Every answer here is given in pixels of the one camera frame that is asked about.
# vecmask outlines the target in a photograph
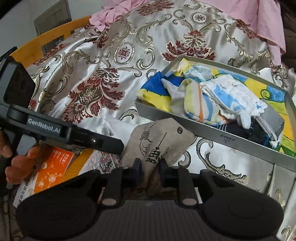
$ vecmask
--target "white wall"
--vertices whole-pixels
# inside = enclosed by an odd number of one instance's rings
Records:
[[[29,0],[23,0],[0,19],[0,56],[37,36],[30,17]]]
[[[28,0],[31,6],[30,15],[34,21],[43,12],[59,0]],[[92,15],[102,9],[105,0],[68,0],[72,20]]]
[[[22,0],[0,19],[0,56],[37,36],[34,20],[59,0]],[[92,15],[107,0],[68,0],[72,20]]]

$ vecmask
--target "pink cloth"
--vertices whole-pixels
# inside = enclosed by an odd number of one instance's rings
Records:
[[[203,0],[243,20],[257,36],[266,39],[271,60],[281,65],[281,55],[286,52],[281,7],[277,0]]]
[[[110,26],[126,13],[149,1],[151,0],[110,0],[103,10],[91,16],[89,22],[102,32],[106,26]]]
[[[103,31],[121,16],[151,0],[114,1],[109,1],[103,10],[94,13],[89,19],[90,24],[95,25],[99,31]],[[281,55],[286,52],[286,43],[281,8],[277,0],[203,0],[203,2],[236,19],[243,20],[257,36],[266,39],[273,64],[281,65]]]

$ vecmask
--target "colorful fabric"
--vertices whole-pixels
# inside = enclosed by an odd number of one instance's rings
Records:
[[[187,118],[187,115],[184,111],[185,91],[180,91],[179,86],[174,85],[166,79],[162,79],[161,82],[170,94],[171,101],[169,105],[171,112]]]
[[[193,79],[200,83],[202,81],[210,80],[213,77],[211,68],[203,65],[192,65],[189,70],[184,73],[185,79]]]
[[[157,72],[141,87],[136,95],[139,99],[154,105],[158,109],[172,112],[170,109],[171,96],[163,86],[162,78],[167,79],[176,86],[179,86],[184,80],[183,76],[177,76],[177,74],[171,74],[167,77],[162,76],[161,72]]]
[[[220,126],[231,122],[220,115],[220,110],[210,98],[202,93],[199,83],[185,79],[179,90],[185,90],[184,110],[190,119],[210,126]]]
[[[252,91],[258,98],[265,99],[265,101],[280,114],[280,116],[285,120],[284,132],[281,143],[275,148],[275,150],[286,155],[295,157],[295,140],[293,136],[292,126],[285,107],[285,93],[281,90],[275,89],[271,86],[247,78],[240,74],[233,73],[231,71],[227,71],[224,69],[216,69],[212,71],[215,78],[225,74],[232,75],[234,79],[239,80],[244,85],[246,85],[248,89]]]
[[[216,105],[227,119],[237,120],[245,129],[251,126],[251,117],[264,112],[267,104],[255,96],[244,84],[230,74],[201,82],[202,92]]]

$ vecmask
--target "red floral pattern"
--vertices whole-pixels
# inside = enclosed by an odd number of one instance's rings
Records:
[[[30,103],[29,103],[29,107],[28,107],[28,109],[29,109],[29,110],[35,110],[36,105],[37,105],[37,101],[31,99],[31,100],[30,100]]]
[[[125,92],[117,92],[119,74],[116,69],[97,69],[92,77],[77,87],[77,91],[70,91],[72,99],[64,111],[64,120],[80,123],[84,118],[100,115],[101,109],[118,110],[114,101],[124,97]]]
[[[168,52],[161,52],[163,59],[171,62],[179,55],[187,55],[192,57],[205,58],[214,60],[216,53],[212,48],[206,47],[206,39],[198,30],[193,30],[182,36],[181,40],[175,40],[175,44],[171,41],[166,45]]]
[[[173,8],[174,3],[169,0],[156,0],[152,3],[144,4],[137,12],[142,16],[148,16],[164,9]]]
[[[106,46],[106,41],[109,39],[109,34],[108,34],[109,29],[105,29],[101,36],[96,39],[95,41],[93,41],[93,43],[96,44],[96,48],[97,49],[102,49],[103,47]]]
[[[40,65],[43,64],[46,60],[48,60],[50,57],[54,56],[57,52],[59,52],[64,47],[68,46],[70,43],[61,43],[57,45],[55,48],[53,48],[50,52],[48,52],[46,55],[42,56],[40,59],[38,59],[36,62],[34,62],[34,65]]]
[[[236,19],[236,22],[237,23],[235,24],[235,26],[242,30],[245,34],[247,34],[249,39],[257,38],[257,35],[248,28],[243,20]]]
[[[87,30],[87,29],[90,29],[91,27],[93,27],[93,25],[91,25],[90,23],[88,23],[87,25],[85,25],[82,28],[85,29],[85,30]]]
[[[130,50],[128,47],[124,47],[121,50],[119,50],[118,52],[118,57],[122,60],[122,59],[126,59],[130,54]]]

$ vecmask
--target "beige cloth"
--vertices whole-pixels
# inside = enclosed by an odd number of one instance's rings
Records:
[[[140,188],[147,196],[164,191],[156,170],[162,157],[172,166],[193,143],[194,134],[182,127],[173,118],[137,126],[123,151],[122,166],[131,167],[135,158],[140,158],[144,178]]]

